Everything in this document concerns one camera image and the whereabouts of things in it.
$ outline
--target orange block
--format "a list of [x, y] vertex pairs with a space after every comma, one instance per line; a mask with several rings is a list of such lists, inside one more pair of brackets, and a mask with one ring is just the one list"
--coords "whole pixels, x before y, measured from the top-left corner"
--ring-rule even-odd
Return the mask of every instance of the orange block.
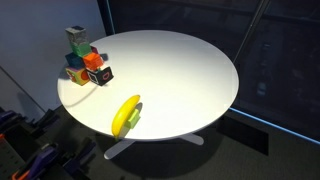
[[84, 64], [86, 65], [86, 68], [92, 71], [96, 71], [103, 65], [103, 60], [101, 59], [100, 55], [94, 52], [84, 56], [82, 59]]

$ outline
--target stacked blocks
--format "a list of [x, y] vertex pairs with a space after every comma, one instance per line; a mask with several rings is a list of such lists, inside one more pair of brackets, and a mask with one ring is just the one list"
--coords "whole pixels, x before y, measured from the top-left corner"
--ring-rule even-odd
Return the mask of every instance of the stacked blocks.
[[85, 68], [75, 69], [72, 67], [67, 67], [66, 71], [72, 82], [75, 82], [81, 86], [89, 82], [89, 77]]
[[80, 26], [66, 29], [73, 53], [65, 57], [69, 66], [66, 72], [72, 82], [84, 85], [89, 80], [103, 86], [113, 78], [110, 67], [101, 69], [104, 65], [97, 48], [90, 46], [86, 30]]

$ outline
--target wall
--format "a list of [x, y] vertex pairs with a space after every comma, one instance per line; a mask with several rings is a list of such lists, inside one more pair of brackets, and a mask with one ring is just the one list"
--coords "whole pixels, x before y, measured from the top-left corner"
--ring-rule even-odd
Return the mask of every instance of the wall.
[[[71, 52], [65, 28], [85, 27], [90, 42], [105, 36], [97, 2], [92, 0], [3, 1], [0, 22], [0, 66], [45, 110], [61, 105], [57, 78], [66, 63], [64, 55]], [[19, 97], [11, 87], [1, 85], [0, 106], [10, 100], [10, 107], [19, 109]]]

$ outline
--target green block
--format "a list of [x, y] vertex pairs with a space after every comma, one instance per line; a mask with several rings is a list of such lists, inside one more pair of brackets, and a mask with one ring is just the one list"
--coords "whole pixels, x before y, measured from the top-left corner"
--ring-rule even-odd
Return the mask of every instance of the green block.
[[139, 116], [139, 110], [135, 109], [133, 111], [133, 113], [131, 114], [130, 118], [128, 119], [128, 121], [125, 123], [125, 126], [127, 128], [133, 129], [134, 126], [137, 124], [137, 122], [139, 121], [140, 116]]
[[73, 51], [73, 53], [75, 53], [78, 56], [85, 56], [89, 53], [91, 53], [91, 46], [89, 45], [89, 43], [83, 43], [80, 45], [75, 45], [73, 43], [70, 43], [71, 49]]

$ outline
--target table top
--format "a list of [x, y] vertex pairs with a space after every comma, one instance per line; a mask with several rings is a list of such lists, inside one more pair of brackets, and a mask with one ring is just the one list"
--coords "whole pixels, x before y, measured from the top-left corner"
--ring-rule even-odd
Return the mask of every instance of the table top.
[[112, 136], [121, 105], [139, 94], [140, 120], [125, 138], [165, 140], [196, 132], [217, 120], [239, 87], [230, 59], [215, 46], [190, 35], [158, 30], [119, 33], [91, 43], [108, 54], [114, 78], [104, 86], [79, 86], [62, 69], [58, 94], [79, 122]]

